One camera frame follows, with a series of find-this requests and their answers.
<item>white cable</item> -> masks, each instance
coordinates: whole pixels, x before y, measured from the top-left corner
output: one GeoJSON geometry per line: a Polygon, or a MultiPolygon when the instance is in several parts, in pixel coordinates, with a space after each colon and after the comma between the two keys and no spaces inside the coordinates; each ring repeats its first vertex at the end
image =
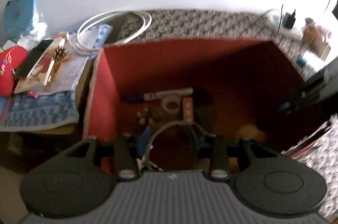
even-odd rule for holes
{"type": "MultiPolygon", "coordinates": [[[[98,54],[101,51],[101,48],[89,48],[89,47],[85,47],[84,45],[82,45],[81,40],[80,40],[82,34],[84,32],[86,32],[89,28],[91,28],[92,26],[94,26],[94,25],[96,25],[96,24],[98,24],[98,23],[100,23],[100,22],[102,22],[106,19],[109,19],[109,18],[112,18],[116,15],[122,14],[122,13],[126,13],[126,12],[123,12],[123,11],[103,12],[103,13],[97,14],[97,15],[91,17],[90,19],[86,20],[80,26],[80,28],[77,32],[76,43],[74,44],[72,42],[69,42],[70,45],[75,49],[75,51],[78,54],[81,54],[81,55],[98,54]],[[102,16],[104,16],[104,17],[99,19],[98,21],[90,23],[91,21],[93,21],[93,20],[95,20],[99,17],[102,17],[102,16]]],[[[116,43],[114,43],[114,45],[122,45],[122,44],[126,44],[126,43],[130,42],[131,40],[135,39],[137,36],[142,34],[144,31],[146,31],[148,29],[148,27],[150,26],[152,18],[151,18],[151,15],[148,12],[146,12],[146,11],[131,11],[130,13],[140,17],[143,21],[143,25],[134,34],[131,34],[129,37],[127,37],[125,39],[117,41],[116,43]]]]}
{"type": "Polygon", "coordinates": [[[155,140],[155,138],[160,134],[162,133],[163,131],[167,130],[168,128],[171,128],[172,126],[187,126],[187,125],[196,125],[199,130],[204,134],[204,135],[207,135],[208,133],[197,123],[195,122],[187,122],[187,121],[171,121],[171,122],[168,122],[166,123],[164,126],[162,126],[161,128],[159,128],[157,131],[154,132],[154,134],[151,136],[150,140],[149,140],[149,143],[147,145],[147,148],[146,148],[146,152],[144,154],[144,157],[145,157],[145,164],[148,168],[148,170],[153,170],[153,168],[151,167],[152,165],[155,165],[153,162],[150,161],[150,150],[151,150],[151,147],[153,145],[153,142],[155,140]]]}

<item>gray ribbed surface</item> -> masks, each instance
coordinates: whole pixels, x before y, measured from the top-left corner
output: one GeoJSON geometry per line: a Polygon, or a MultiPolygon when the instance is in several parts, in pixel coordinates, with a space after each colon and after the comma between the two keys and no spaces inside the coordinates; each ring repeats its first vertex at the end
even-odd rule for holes
{"type": "Polygon", "coordinates": [[[144,173],[119,183],[96,210],[76,218],[45,219],[29,215],[23,224],[321,224],[317,214],[276,219],[240,203],[230,187],[206,180],[202,173],[144,173]]]}

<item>patterned carpet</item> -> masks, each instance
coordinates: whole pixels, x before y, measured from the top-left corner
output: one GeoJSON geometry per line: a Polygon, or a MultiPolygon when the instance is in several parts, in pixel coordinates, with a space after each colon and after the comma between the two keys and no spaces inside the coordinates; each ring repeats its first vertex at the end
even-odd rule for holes
{"type": "MultiPolygon", "coordinates": [[[[154,39],[184,37],[225,36],[232,38],[248,37],[272,40],[293,66],[297,57],[309,48],[307,43],[293,39],[266,26],[267,17],[255,13],[224,12],[214,10],[156,10],[150,11],[152,23],[134,42],[147,42],[154,39]]],[[[122,26],[119,39],[138,30],[142,21],[133,16],[127,17],[122,26]]],[[[326,180],[328,191],[320,214],[328,217],[338,208],[338,122],[315,145],[315,149],[298,161],[319,172],[326,180]]]]}

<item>dark round object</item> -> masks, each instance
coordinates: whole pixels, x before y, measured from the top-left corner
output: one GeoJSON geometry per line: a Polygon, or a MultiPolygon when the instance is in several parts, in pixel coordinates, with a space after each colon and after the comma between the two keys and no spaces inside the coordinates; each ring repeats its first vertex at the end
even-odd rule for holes
{"type": "Polygon", "coordinates": [[[48,218],[74,217],[100,206],[114,180],[89,160],[65,157],[25,175],[20,194],[28,209],[48,218]]]}
{"type": "Polygon", "coordinates": [[[256,159],[234,187],[250,208],[276,217],[317,211],[327,191],[320,174],[285,156],[256,159]]]}

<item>smartphone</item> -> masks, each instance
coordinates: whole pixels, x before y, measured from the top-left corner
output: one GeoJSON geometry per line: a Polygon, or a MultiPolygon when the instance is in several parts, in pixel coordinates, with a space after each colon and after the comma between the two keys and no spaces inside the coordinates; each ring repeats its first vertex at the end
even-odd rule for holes
{"type": "Polygon", "coordinates": [[[14,74],[21,79],[26,79],[52,43],[52,39],[42,40],[28,53],[22,64],[14,69],[14,74]]]}

